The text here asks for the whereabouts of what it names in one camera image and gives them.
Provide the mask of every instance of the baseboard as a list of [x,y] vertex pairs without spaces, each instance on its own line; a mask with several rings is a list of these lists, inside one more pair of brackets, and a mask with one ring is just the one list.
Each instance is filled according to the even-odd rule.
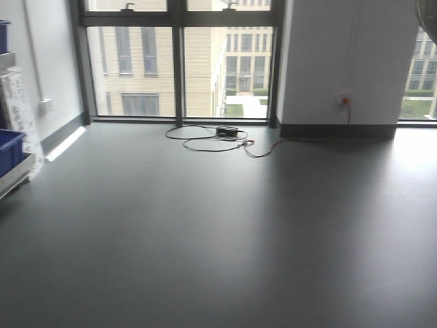
[[[326,138],[341,135],[346,130],[342,124],[280,124],[281,137]],[[351,125],[346,137],[392,139],[397,125]]]
[[82,114],[76,116],[74,119],[41,141],[41,146],[44,153],[48,154],[80,126],[83,126]]

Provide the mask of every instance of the building window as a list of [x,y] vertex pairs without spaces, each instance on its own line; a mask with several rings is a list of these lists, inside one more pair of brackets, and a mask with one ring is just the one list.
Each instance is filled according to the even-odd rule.
[[437,61],[430,61],[426,70],[426,74],[436,74],[437,72]]
[[432,41],[427,41],[425,44],[425,51],[423,52],[424,55],[429,55],[431,53],[432,45],[434,43]]
[[250,74],[252,57],[241,57],[240,61],[240,72]]
[[266,58],[265,57],[255,57],[255,71],[263,72],[266,67]]
[[413,74],[422,74],[423,61],[415,61],[412,69]]
[[159,115],[158,94],[122,94],[124,115],[156,116]]
[[416,41],[416,46],[414,48],[414,55],[418,56],[421,52],[422,41]]
[[156,64],[156,40],[154,27],[142,27],[143,53],[144,53],[144,73],[146,75],[158,74]]
[[231,50],[231,34],[226,35],[226,51]]
[[251,91],[251,78],[250,77],[240,77],[240,92]]
[[259,34],[255,34],[255,51],[259,51]]
[[238,51],[238,34],[234,34],[234,51]]
[[226,77],[226,88],[236,89],[237,88],[237,77]]
[[264,77],[253,77],[253,89],[263,89],[264,88]]
[[98,37],[100,40],[100,54],[102,55],[102,70],[103,75],[108,75],[107,55],[104,49],[103,27],[98,28]]
[[226,72],[237,73],[237,57],[226,57]]
[[267,34],[262,35],[262,51],[267,51]]
[[107,92],[107,109],[108,115],[112,115],[111,94]]
[[434,88],[434,80],[424,80],[422,89],[432,90]]
[[115,39],[117,40],[119,73],[120,75],[131,75],[129,28],[116,26]]
[[252,51],[252,34],[241,35],[241,51]]
[[413,80],[410,81],[410,85],[408,86],[408,89],[415,90],[419,88],[419,81]]

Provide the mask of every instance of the black cable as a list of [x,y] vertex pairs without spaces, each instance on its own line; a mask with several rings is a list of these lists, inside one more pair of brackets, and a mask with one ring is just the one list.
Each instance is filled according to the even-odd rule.
[[169,138],[169,139],[175,139],[175,140],[188,140],[188,139],[196,140],[196,139],[205,139],[205,138],[211,138],[211,137],[215,137],[215,136],[216,136],[216,135],[214,134],[214,135],[210,135],[210,136],[208,136],[208,137],[181,138],[181,137],[172,137],[172,136],[169,135],[169,133],[172,132],[172,131],[180,130],[181,128],[190,128],[190,127],[204,128],[204,129],[206,129],[206,130],[211,129],[211,128],[208,128],[207,126],[203,126],[203,125],[195,125],[195,124],[183,125],[183,126],[177,126],[177,127],[175,127],[175,128],[171,128],[170,130],[168,130],[168,131],[165,133],[165,137],[167,137],[167,138]]
[[[170,132],[176,131],[176,130],[180,130],[182,128],[189,128],[189,127],[198,127],[198,128],[204,128],[206,129],[208,132],[211,132],[210,129],[207,126],[203,126],[203,125],[196,125],[196,124],[190,124],[190,125],[184,125],[184,126],[177,126],[175,128],[172,128],[170,130],[168,130],[165,133],[165,137],[169,138],[169,139],[176,139],[176,140],[184,140],[184,143],[182,144],[186,149],[191,150],[193,152],[229,152],[230,150],[235,150],[238,149],[240,147],[244,146],[245,140],[247,139],[247,137],[249,136],[249,134],[246,131],[241,131],[241,130],[237,130],[237,133],[244,133],[243,137],[228,137],[226,135],[209,135],[209,136],[205,136],[205,137],[174,137],[170,135]],[[225,149],[219,149],[219,150],[213,150],[213,149],[201,149],[201,148],[194,148],[194,147],[190,147],[188,146],[188,143],[194,140],[210,140],[210,141],[226,141],[226,142],[238,142],[238,141],[243,141],[242,143],[239,143],[237,146],[232,147],[232,148],[225,148]]]

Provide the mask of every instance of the white wall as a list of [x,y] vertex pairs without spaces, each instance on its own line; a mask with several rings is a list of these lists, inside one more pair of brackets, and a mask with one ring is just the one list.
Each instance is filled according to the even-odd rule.
[[349,91],[352,124],[395,124],[417,27],[414,0],[294,0],[281,123],[345,124]]
[[27,95],[43,140],[82,112],[79,80],[65,0],[28,0],[36,57],[44,96],[53,100],[53,110],[38,111],[35,68],[25,25],[21,0],[0,0],[0,19],[11,21],[9,50],[16,51],[17,64],[23,69]]

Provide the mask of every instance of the blue storage crate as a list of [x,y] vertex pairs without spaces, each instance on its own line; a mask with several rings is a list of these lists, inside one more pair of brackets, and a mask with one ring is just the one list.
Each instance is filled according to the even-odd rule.
[[11,22],[0,20],[0,55],[8,51],[8,25]]
[[25,133],[0,129],[0,178],[24,159]]

